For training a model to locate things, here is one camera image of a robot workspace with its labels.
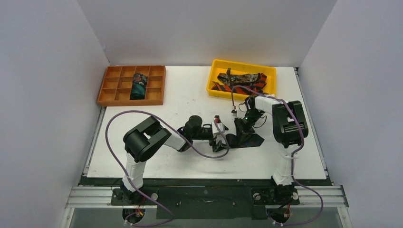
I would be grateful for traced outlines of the navy striped tie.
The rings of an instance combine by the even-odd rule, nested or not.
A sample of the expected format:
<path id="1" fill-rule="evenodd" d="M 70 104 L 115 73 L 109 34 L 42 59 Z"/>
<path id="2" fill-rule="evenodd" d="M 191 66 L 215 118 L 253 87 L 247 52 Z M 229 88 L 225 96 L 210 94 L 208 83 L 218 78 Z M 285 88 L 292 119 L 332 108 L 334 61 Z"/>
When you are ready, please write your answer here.
<path id="1" fill-rule="evenodd" d="M 256 133 L 227 134 L 226 140 L 231 148 L 260 147 L 264 139 Z"/>

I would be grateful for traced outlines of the yellow plastic tray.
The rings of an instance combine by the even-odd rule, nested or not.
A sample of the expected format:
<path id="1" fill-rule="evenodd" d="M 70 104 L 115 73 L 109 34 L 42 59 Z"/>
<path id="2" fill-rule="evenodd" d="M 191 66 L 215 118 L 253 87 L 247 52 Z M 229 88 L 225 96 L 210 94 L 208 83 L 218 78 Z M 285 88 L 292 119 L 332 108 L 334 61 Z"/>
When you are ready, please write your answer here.
<path id="1" fill-rule="evenodd" d="M 274 67 L 215 59 L 213 60 L 211 66 L 211 71 L 206 87 L 206 91 L 210 96 L 231 99 L 231 92 L 212 90 L 212 87 L 214 86 L 213 82 L 218 82 L 217 76 L 219 75 L 219 73 L 225 73 L 228 68 L 231 68 L 232 74 L 265 74 L 267 76 L 267 84 L 263 88 L 262 93 L 277 95 L 277 72 Z"/>

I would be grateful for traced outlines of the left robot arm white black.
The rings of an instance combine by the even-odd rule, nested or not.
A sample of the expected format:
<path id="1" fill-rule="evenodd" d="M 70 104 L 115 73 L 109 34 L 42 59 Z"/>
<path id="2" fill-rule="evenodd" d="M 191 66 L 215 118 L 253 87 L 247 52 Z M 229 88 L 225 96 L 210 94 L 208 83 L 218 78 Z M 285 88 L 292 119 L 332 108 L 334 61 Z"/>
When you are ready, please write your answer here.
<path id="1" fill-rule="evenodd" d="M 220 117 L 214 117 L 211 123 L 203 124 L 198 115 L 189 117 L 188 121 L 176 133 L 164 128 L 160 121 L 150 116 L 136 127 L 128 131 L 124 137 L 127 154 L 126 169 L 128 175 L 123 177 L 120 189 L 123 198 L 129 204 L 141 200 L 145 163 L 152 158 L 162 146 L 168 146 L 178 152 L 184 152 L 193 146 L 193 141 L 208 141 L 213 152 L 228 150 L 228 143 L 217 141 L 217 137 L 225 138 L 225 126 Z"/>

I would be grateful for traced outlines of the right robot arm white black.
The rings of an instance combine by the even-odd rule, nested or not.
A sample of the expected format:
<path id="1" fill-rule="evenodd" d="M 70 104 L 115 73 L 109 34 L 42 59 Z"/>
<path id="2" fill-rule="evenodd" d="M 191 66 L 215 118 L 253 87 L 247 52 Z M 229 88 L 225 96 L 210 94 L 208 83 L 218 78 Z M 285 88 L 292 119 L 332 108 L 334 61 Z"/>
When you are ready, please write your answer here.
<path id="1" fill-rule="evenodd" d="M 300 101 L 281 102 L 251 95 L 244 101 L 243 118 L 234 119 L 236 133 L 226 136 L 231 148 L 261 146 L 264 139 L 255 132 L 255 124 L 264 114 L 272 115 L 273 136 L 278 143 L 278 163 L 270 179 L 269 199 L 275 204 L 296 200 L 294 192 L 294 160 L 308 136 L 308 126 Z"/>

